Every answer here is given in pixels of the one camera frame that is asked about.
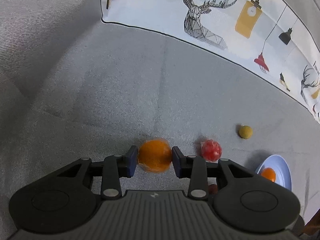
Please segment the orange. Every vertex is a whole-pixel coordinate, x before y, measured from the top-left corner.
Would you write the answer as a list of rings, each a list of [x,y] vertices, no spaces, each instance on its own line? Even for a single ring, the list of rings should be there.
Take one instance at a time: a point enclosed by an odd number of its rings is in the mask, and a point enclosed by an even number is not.
[[[276,181],[276,178],[277,178],[277,175],[276,175],[276,172],[270,168],[270,167],[267,167],[267,168],[264,168],[261,172],[260,172],[260,175],[272,182],[275,182]]]
[[[169,143],[160,138],[144,142],[138,150],[137,161],[145,171],[165,172],[169,169],[172,161]]]

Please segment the dark red date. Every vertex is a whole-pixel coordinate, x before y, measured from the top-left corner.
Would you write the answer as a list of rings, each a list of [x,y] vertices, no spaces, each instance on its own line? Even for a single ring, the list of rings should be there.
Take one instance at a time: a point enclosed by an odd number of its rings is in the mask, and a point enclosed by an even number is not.
[[[208,192],[210,195],[215,195],[218,193],[218,188],[217,188],[217,185],[216,184],[210,184],[208,186]]]

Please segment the light blue plate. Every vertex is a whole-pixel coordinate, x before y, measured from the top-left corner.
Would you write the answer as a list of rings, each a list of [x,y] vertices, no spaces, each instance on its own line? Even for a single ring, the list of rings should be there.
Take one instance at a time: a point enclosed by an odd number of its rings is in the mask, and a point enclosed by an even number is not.
[[[276,181],[274,183],[288,189],[292,190],[292,178],[289,166],[285,159],[280,155],[273,154],[267,157],[256,169],[256,173],[260,175],[260,172],[264,169],[270,167],[277,175]]]

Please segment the red fruit in plastic wrap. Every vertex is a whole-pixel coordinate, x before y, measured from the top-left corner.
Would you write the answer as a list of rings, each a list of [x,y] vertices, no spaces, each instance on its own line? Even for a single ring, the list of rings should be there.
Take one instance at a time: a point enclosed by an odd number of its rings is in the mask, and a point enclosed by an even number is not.
[[[222,148],[220,144],[212,139],[207,139],[201,142],[201,157],[208,162],[218,161],[222,154]]]

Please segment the small yellow fruit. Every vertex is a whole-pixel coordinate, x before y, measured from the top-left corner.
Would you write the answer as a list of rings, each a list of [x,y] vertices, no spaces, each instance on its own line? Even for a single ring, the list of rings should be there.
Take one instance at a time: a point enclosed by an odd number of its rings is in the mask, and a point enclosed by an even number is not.
[[[253,135],[253,129],[250,126],[242,125],[242,126],[240,126],[240,128],[238,130],[238,135],[242,139],[250,139]]]

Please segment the grey printed sofa cover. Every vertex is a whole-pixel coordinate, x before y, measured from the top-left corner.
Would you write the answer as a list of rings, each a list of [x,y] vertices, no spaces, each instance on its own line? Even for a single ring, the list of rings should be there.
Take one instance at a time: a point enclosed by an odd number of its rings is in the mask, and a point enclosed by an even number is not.
[[[304,219],[319,209],[319,124],[283,92],[174,38],[103,24],[99,0],[1,0],[1,239],[20,188],[153,138],[184,154],[212,138],[252,170],[281,155]]]

